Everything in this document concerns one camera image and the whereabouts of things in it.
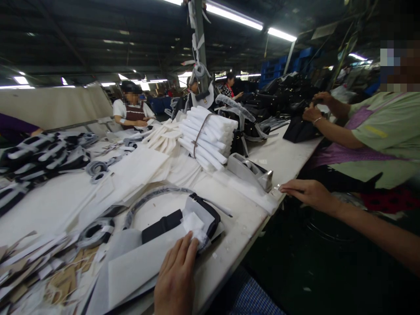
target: white table surface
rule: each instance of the white table surface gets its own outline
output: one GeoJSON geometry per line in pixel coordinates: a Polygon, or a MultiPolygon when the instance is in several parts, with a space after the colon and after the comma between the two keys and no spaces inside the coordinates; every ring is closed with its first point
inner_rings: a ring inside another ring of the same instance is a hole
{"type": "MultiPolygon", "coordinates": [[[[298,144],[288,142],[283,140],[286,129],[287,126],[284,126],[273,131],[278,136],[263,143],[248,143],[249,158],[267,170],[273,170],[273,185],[295,178],[321,141],[318,138],[298,144]],[[261,160],[266,160],[266,164],[262,164],[261,160]]],[[[115,155],[112,152],[101,160],[115,155]]],[[[62,175],[30,192],[0,218],[0,245],[11,245],[32,230],[39,234],[53,232],[54,227],[61,224],[63,218],[75,207],[75,201],[90,191],[89,180],[90,177],[84,172],[62,175]]],[[[200,180],[192,189],[198,195],[229,208],[233,214],[233,218],[229,218],[219,212],[226,229],[225,234],[196,264],[194,310],[203,312],[251,248],[269,216],[261,207],[238,192],[220,185],[205,173],[201,174],[200,180]]],[[[133,227],[144,229],[162,216],[182,208],[185,198],[186,195],[169,194],[149,201],[136,215],[133,227]]],[[[115,230],[122,226],[124,217],[125,213],[122,213],[115,219],[115,230]]],[[[92,276],[93,274],[87,272],[82,281],[88,283],[92,276]]]]}

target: brown apron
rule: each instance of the brown apron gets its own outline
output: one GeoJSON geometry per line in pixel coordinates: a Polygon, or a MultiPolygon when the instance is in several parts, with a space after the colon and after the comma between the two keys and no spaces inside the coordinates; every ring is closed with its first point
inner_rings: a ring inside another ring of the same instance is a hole
{"type": "MultiPolygon", "coordinates": [[[[131,120],[131,121],[142,120],[143,121],[143,119],[146,118],[146,115],[144,114],[144,111],[143,111],[143,101],[141,101],[140,108],[132,107],[128,105],[125,105],[125,107],[127,110],[126,120],[131,120]]],[[[134,126],[122,125],[122,128],[124,130],[127,130],[127,129],[133,129],[134,126]]]]}

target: apron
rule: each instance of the apron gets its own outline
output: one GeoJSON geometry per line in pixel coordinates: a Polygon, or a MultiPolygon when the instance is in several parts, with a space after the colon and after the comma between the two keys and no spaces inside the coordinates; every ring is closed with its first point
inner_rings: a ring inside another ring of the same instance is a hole
{"type": "MultiPolygon", "coordinates": [[[[369,110],[370,105],[365,105],[361,107],[357,112],[353,114],[349,122],[345,125],[344,128],[348,130],[354,130],[364,123],[372,114],[376,113],[378,110],[385,107],[388,103],[396,100],[397,98],[403,96],[405,93],[395,96],[384,105],[380,106],[375,110],[369,110]]],[[[329,164],[338,164],[346,162],[356,162],[356,161],[389,161],[389,160],[406,160],[395,157],[393,155],[383,154],[381,152],[375,151],[369,147],[363,147],[360,149],[348,149],[339,145],[337,143],[331,144],[324,150],[318,152],[316,156],[313,156],[307,165],[308,169],[316,168],[322,165],[329,164]]]]}
{"type": "Polygon", "coordinates": [[[234,98],[235,97],[235,94],[233,94],[233,90],[232,90],[232,88],[229,86],[229,85],[226,85],[227,86],[227,88],[229,89],[229,90],[231,90],[231,98],[234,98]]]}
{"type": "MultiPolygon", "coordinates": [[[[140,108],[128,106],[125,103],[124,103],[124,105],[125,105],[126,110],[127,110],[126,120],[131,120],[131,121],[143,120],[146,117],[146,115],[144,114],[144,111],[143,111],[143,101],[141,101],[140,108]]],[[[122,125],[122,128],[124,130],[134,129],[134,126],[124,126],[124,125],[122,125]]]]}

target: ceiling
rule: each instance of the ceiling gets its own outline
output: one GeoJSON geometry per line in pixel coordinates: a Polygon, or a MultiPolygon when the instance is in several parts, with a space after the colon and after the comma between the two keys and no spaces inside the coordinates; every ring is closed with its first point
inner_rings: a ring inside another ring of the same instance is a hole
{"type": "MultiPolygon", "coordinates": [[[[259,72],[264,60],[288,53],[291,43],[267,35],[275,27],[297,36],[296,50],[321,47],[314,30],[339,24],[323,49],[337,49],[355,17],[374,0],[216,0],[264,24],[262,31],[208,13],[204,22],[210,71],[229,68],[259,72]]],[[[163,0],[0,0],[0,85],[27,74],[35,86],[87,84],[128,78],[167,78],[190,70],[192,30],[185,6],[163,0]]],[[[363,29],[358,47],[378,51],[376,11],[363,29]]]]}

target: bracelet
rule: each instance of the bracelet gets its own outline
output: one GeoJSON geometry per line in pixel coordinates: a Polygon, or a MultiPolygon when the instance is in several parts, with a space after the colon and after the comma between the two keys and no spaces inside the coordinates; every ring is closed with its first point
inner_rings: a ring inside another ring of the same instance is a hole
{"type": "Polygon", "coordinates": [[[322,118],[323,118],[323,117],[319,117],[319,118],[315,119],[315,121],[314,121],[312,124],[315,126],[315,123],[316,123],[318,120],[322,119],[322,118]]]}

